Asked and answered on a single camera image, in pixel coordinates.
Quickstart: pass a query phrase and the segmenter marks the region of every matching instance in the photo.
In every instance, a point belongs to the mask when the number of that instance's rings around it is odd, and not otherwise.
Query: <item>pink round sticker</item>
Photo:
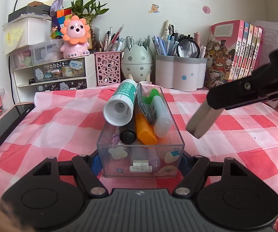
[[[211,12],[211,10],[210,10],[210,8],[208,6],[203,6],[202,10],[206,14],[210,14],[210,12]]]

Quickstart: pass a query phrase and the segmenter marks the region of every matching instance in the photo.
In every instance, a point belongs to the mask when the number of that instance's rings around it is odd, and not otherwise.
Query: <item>green label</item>
[[[113,95],[125,95],[132,101],[132,103],[134,103],[136,97],[136,87],[132,83],[122,83]]]

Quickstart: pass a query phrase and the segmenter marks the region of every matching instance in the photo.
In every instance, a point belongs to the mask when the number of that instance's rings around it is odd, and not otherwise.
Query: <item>blue flower sticker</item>
[[[171,152],[171,154],[172,154],[173,157],[179,156],[179,152],[178,151]]]

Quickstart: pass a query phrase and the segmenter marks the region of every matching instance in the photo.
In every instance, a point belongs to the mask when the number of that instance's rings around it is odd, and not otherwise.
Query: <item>phone screen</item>
[[[33,104],[23,104],[14,106],[0,119],[0,137]]]

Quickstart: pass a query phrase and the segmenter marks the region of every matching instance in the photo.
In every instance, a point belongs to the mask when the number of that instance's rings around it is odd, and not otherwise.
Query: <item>orange mane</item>
[[[84,27],[85,27],[85,31],[86,31],[86,34],[84,37],[81,37],[81,38],[70,38],[68,35],[67,35],[67,25],[71,22],[71,21],[74,21],[74,20],[79,20],[81,21],[83,24],[84,24]],[[78,43],[81,43],[81,44],[84,44],[87,42],[87,39],[89,37],[91,37],[91,34],[89,33],[89,30],[90,30],[90,26],[88,26],[86,24],[86,20],[84,18],[81,18],[79,19],[78,16],[73,16],[71,18],[71,20],[65,20],[64,21],[64,27],[61,28],[61,33],[63,34],[63,40],[64,41],[69,41],[70,44],[78,44]]]

